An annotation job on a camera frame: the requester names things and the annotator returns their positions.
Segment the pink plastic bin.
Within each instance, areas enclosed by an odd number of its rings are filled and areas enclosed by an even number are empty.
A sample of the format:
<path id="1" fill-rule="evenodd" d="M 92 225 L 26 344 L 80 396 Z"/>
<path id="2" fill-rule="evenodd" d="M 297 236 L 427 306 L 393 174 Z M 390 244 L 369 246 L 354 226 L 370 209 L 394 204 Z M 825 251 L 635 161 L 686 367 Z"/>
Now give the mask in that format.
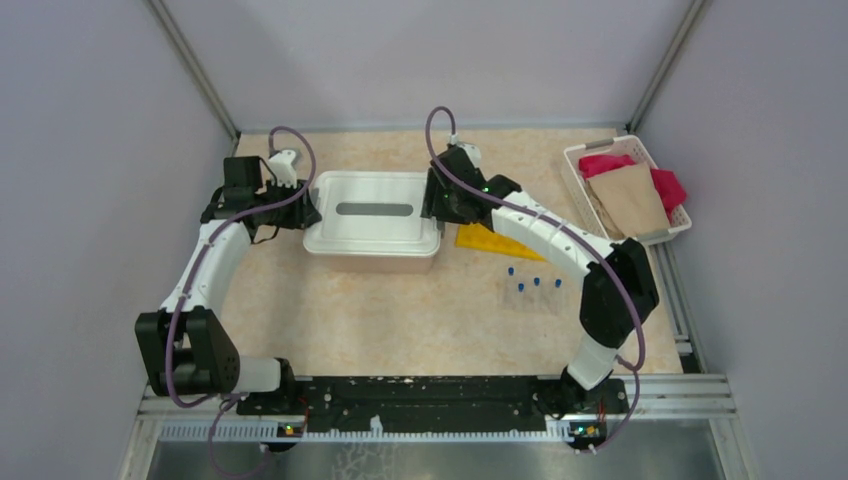
<path id="1" fill-rule="evenodd" d="M 346 273 L 426 274 L 435 256 L 341 255 L 312 254 L 319 265 Z"/>

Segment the white bin lid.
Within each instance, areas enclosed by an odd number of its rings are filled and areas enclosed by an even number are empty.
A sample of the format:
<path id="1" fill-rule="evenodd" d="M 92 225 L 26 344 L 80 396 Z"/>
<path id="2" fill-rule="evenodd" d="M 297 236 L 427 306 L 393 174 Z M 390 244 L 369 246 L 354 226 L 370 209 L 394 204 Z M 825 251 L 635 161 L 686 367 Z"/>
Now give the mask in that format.
<path id="1" fill-rule="evenodd" d="M 321 220 L 305 230 L 305 249 L 324 256 L 434 256 L 441 231 L 422 216 L 426 181 L 423 172 L 322 173 L 313 185 Z"/>

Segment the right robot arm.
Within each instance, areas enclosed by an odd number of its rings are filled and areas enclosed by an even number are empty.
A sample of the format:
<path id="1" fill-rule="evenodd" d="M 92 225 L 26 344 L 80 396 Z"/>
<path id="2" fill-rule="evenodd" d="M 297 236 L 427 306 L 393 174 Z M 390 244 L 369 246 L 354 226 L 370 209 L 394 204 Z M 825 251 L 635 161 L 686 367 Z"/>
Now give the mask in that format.
<path id="1" fill-rule="evenodd" d="M 535 201 L 512 179 L 485 178 L 473 145 L 458 143 L 433 157 L 422 215 L 457 225 L 478 224 L 514 240 L 561 269 L 580 287 L 578 319 L 584 330 L 563 371 L 563 398 L 576 412 L 602 398 L 630 335 L 645 342 L 642 326 L 660 303 L 645 247 L 613 241 L 574 226 Z"/>

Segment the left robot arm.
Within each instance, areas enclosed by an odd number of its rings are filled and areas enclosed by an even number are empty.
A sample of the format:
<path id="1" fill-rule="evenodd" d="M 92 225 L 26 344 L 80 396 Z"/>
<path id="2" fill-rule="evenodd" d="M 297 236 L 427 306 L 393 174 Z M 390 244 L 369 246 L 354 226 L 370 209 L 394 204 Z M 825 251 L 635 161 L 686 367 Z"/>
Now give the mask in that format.
<path id="1" fill-rule="evenodd" d="M 260 227 L 305 230 L 321 220 L 300 179 L 295 149 L 223 161 L 224 181 L 200 217 L 198 241 L 173 292 L 134 331 L 152 391 L 188 408 L 206 397 L 260 394 L 277 414 L 300 399 L 289 363 L 238 352 L 220 316 L 236 270 Z"/>

